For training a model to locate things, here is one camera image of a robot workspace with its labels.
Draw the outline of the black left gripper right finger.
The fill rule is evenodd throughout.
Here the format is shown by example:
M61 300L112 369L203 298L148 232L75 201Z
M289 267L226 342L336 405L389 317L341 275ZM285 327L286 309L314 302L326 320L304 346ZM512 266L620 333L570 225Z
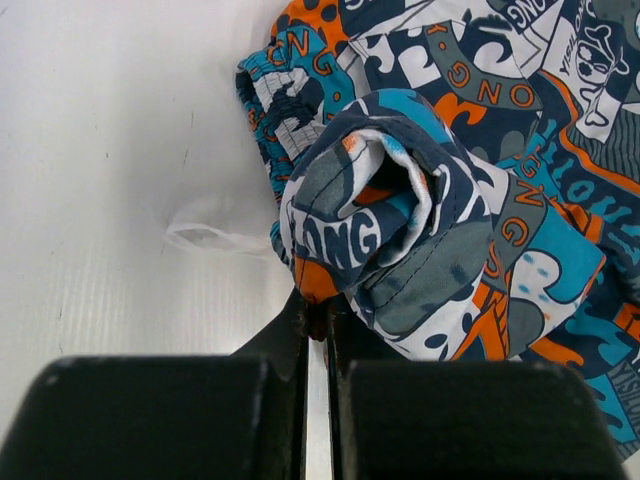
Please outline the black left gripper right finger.
M584 382L546 363L409 361L336 298L322 315L337 479L621 479Z

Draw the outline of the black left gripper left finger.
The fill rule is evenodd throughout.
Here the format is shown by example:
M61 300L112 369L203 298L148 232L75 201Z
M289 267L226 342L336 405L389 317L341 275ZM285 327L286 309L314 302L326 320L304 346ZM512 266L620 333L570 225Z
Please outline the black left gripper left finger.
M302 298L236 352L71 356L20 408L24 479L301 479Z

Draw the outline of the colourful patterned shorts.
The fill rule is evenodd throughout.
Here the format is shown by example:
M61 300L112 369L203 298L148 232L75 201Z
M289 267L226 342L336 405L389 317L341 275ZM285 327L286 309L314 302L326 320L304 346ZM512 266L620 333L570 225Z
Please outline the colourful patterned shorts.
M638 452L637 2L294 1L236 89L308 303L573 368Z

